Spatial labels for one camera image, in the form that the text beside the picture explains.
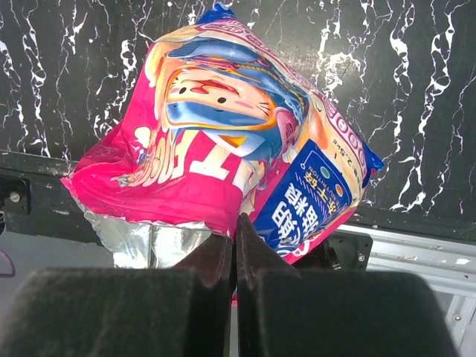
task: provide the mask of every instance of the silver foil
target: silver foil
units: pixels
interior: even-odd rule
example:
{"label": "silver foil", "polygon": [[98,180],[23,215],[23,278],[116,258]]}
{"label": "silver foil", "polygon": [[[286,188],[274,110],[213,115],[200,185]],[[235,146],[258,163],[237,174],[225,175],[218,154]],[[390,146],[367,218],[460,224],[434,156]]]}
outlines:
{"label": "silver foil", "polygon": [[76,201],[116,268],[169,268],[184,259],[210,235],[204,222],[169,225],[163,222],[127,222],[92,213]]}

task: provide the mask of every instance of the green dot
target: green dot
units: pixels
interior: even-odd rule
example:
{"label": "green dot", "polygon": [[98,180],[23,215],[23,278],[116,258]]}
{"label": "green dot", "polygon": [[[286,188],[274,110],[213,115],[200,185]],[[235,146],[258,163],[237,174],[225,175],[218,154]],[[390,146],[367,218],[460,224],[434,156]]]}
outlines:
{"label": "green dot", "polygon": [[324,166],[321,167],[321,173],[322,173],[322,176],[324,176],[326,179],[330,177],[329,171]]}

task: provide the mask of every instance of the candy wrapper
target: candy wrapper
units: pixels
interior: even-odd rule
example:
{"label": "candy wrapper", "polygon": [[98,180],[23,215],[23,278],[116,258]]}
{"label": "candy wrapper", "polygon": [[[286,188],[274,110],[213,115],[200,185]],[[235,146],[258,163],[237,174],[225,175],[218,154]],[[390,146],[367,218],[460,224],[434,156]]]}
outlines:
{"label": "candy wrapper", "polygon": [[216,5],[149,49],[125,118],[64,185],[122,267],[177,263],[246,212],[293,263],[382,162],[325,96]]}

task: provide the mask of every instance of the cartoon character's mouth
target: cartoon character's mouth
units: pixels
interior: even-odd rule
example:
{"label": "cartoon character's mouth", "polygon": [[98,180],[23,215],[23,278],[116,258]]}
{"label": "cartoon character's mouth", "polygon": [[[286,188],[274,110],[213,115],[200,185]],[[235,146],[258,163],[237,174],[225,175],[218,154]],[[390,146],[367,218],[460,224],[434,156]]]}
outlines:
{"label": "cartoon character's mouth", "polygon": [[194,93],[208,94],[209,91],[207,91],[207,89],[204,88],[205,86],[207,86],[207,87],[223,89],[225,91],[229,91],[230,93],[233,93],[239,96],[239,93],[235,88],[233,88],[232,86],[227,86],[226,84],[217,82],[216,80],[190,80],[190,82],[201,84],[200,87],[195,87],[190,90]]}

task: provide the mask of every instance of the marble table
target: marble table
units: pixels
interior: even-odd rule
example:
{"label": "marble table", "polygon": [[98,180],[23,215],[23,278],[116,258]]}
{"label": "marble table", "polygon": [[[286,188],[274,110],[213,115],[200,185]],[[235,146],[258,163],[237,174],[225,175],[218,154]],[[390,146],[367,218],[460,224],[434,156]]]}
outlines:
{"label": "marble table", "polygon": [[[79,160],[124,116],[151,42],[212,5],[0,1],[0,150]],[[476,241],[475,0],[230,5],[383,158],[352,222]]]}

